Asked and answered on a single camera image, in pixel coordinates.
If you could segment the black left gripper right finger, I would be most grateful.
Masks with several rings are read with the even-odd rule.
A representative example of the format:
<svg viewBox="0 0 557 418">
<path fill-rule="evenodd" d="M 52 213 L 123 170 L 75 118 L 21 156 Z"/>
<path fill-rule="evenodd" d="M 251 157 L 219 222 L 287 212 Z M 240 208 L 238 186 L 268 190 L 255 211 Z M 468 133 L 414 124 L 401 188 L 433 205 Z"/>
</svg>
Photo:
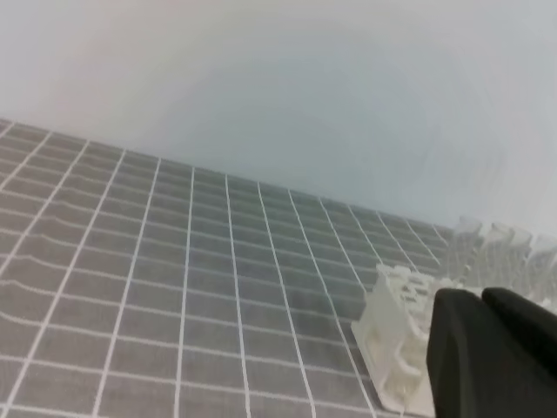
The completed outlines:
<svg viewBox="0 0 557 418">
<path fill-rule="evenodd" d="M 531 417 L 556 416 L 556 315 L 544 307 L 510 290 L 490 287 L 482 292 L 482 300 L 495 313 L 512 340 L 533 360 L 534 365 L 548 378 L 552 388 L 542 400 L 553 403 L 543 406 L 533 401 L 527 407 Z"/>
</svg>

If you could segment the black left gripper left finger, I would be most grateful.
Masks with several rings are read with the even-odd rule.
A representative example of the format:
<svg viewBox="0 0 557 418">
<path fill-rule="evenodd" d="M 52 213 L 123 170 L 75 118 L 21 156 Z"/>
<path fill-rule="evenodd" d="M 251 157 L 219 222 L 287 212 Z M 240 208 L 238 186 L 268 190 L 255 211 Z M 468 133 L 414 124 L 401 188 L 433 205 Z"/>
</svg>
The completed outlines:
<svg viewBox="0 0 557 418">
<path fill-rule="evenodd" d="M 426 365 L 438 417 L 509 417 L 516 407 L 518 346 L 473 293 L 435 294 Z"/>
</svg>

